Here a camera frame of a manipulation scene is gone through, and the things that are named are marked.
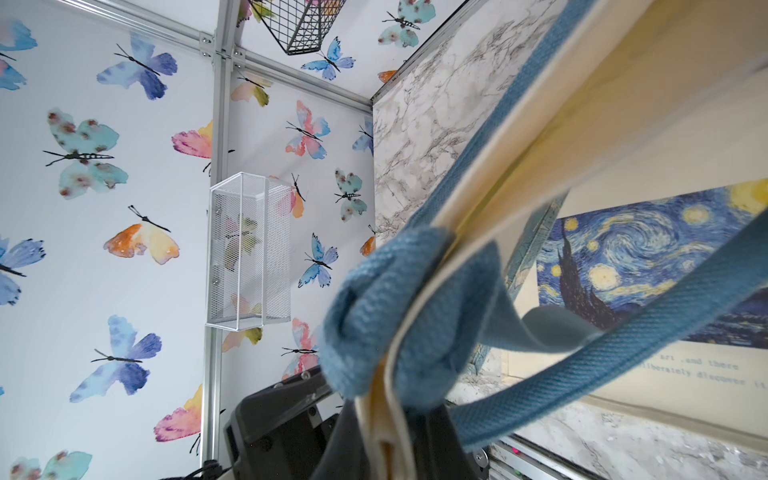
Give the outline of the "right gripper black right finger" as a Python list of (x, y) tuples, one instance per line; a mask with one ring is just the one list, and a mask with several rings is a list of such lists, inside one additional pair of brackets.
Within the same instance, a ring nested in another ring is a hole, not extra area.
[(445, 405), (410, 419), (418, 480), (478, 479), (477, 465), (460, 446)]

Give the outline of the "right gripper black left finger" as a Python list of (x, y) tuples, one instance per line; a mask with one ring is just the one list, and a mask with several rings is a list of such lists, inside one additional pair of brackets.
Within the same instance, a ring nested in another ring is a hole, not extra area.
[(311, 480), (368, 480), (371, 467), (363, 444), (355, 404), (344, 404)]

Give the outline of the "starry night canvas tote bag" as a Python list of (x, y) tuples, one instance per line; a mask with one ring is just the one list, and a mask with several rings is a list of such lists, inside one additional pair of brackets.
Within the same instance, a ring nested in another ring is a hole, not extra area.
[[(601, 329), (660, 297), (767, 206), (767, 75), (709, 100), (566, 198), (515, 305), (574, 283)], [(590, 401), (767, 443), (767, 290), (600, 388)]]

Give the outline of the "blue handled canvas tote bag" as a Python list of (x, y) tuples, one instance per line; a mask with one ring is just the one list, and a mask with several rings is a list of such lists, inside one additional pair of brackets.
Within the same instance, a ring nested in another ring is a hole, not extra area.
[(400, 233), (346, 278), (320, 366), (355, 404), (370, 479), (417, 479), (410, 419), (445, 405), (468, 454), (611, 382), (767, 278), (759, 215), (603, 333), (515, 311), (497, 238), (767, 60), (763, 1), (571, 1)]

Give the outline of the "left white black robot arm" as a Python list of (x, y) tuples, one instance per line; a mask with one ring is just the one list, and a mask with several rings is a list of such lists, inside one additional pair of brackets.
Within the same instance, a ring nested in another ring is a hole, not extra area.
[(318, 404), (333, 391), (319, 366), (245, 397), (226, 424), (231, 466), (206, 460), (187, 479), (308, 479), (319, 465), (337, 413)]

